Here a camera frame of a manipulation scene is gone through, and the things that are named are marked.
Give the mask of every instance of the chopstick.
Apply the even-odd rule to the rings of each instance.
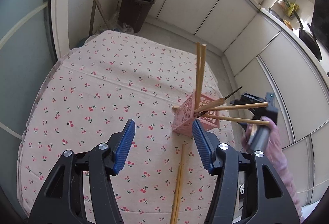
[[[222,106],[211,108],[209,111],[226,111],[226,110],[240,110],[240,109],[252,109],[252,108],[263,108],[269,105],[268,102],[252,103],[252,104],[243,104],[243,105],[233,105],[233,106]]]
[[[177,173],[177,181],[176,181],[176,188],[175,188],[175,196],[174,196],[174,204],[171,211],[171,218],[170,224],[176,224],[178,213],[179,213],[179,205],[180,205],[180,196],[182,192],[182,171],[183,171],[183,156],[184,156],[184,144],[182,145],[182,152],[181,152],[181,163],[178,167]]]
[[[237,123],[269,125],[269,121],[261,121],[261,120],[251,120],[251,119],[217,116],[217,115],[210,115],[210,114],[205,114],[201,117],[218,119],[218,120],[225,120],[225,121],[231,121],[231,122],[237,122]]]
[[[199,75],[200,75],[200,56],[201,56],[201,46],[200,42],[196,43],[196,81],[195,81],[195,100],[198,97],[198,86],[199,86]],[[195,109],[199,107],[199,104],[195,102]]]
[[[199,74],[197,74],[197,85],[195,87],[195,109],[199,107],[200,104],[200,97],[201,97],[201,91],[202,91],[202,84],[203,84],[203,75],[204,75],[204,69],[205,69],[205,61],[206,61],[206,46],[207,45],[201,45],[199,46],[200,51],[200,62],[199,62]]]
[[[202,107],[197,108],[196,110],[194,110],[194,113],[196,114],[196,113],[199,113],[199,112],[207,111],[208,109],[223,105],[224,103],[225,103],[225,99],[224,98],[219,98],[219,99],[216,99],[212,102],[209,102],[208,104],[206,104]]]

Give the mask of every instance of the gray handle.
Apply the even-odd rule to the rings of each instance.
[[[249,146],[248,153],[253,153],[254,151],[262,151],[265,152],[268,141],[269,141],[270,129],[261,125],[258,126],[256,135]]]

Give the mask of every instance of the person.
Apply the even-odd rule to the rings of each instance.
[[[297,197],[297,190],[295,183],[293,182],[292,174],[288,170],[287,158],[285,157],[281,149],[279,128],[272,121],[272,119],[268,117],[262,117],[261,119],[263,121],[269,121],[270,128],[269,142],[265,150],[265,155],[273,165],[274,169],[279,174],[284,185],[286,186],[292,198],[292,201],[295,204],[300,222],[302,223],[304,221],[304,218],[302,216],[302,208],[300,206],[300,200]],[[244,149],[247,149],[248,147],[248,140],[250,138],[251,129],[252,126],[249,124],[247,126],[245,135],[241,138],[241,145]]]

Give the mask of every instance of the blue gripper pad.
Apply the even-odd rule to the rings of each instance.
[[[203,129],[200,121],[194,120],[192,124],[192,134],[198,148],[203,167],[211,174],[214,170],[215,149],[208,138],[207,132]]]
[[[113,171],[116,174],[119,174],[119,171],[123,169],[126,163],[131,143],[135,136],[135,122],[129,119],[122,132],[119,133],[121,135],[121,140],[118,141],[119,145],[117,145],[117,148],[113,149],[115,153]]]

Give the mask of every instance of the floor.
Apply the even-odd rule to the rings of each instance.
[[[147,22],[143,24],[142,29],[135,35],[144,37],[159,44],[195,54],[194,42]],[[232,87],[221,57],[207,50],[206,62],[212,69],[218,81],[218,88],[222,95],[226,96],[231,93]],[[239,117],[236,111],[230,111],[230,116]],[[242,128],[236,123],[232,123],[232,128],[236,142],[236,149],[239,151],[241,149],[240,139],[242,136]]]

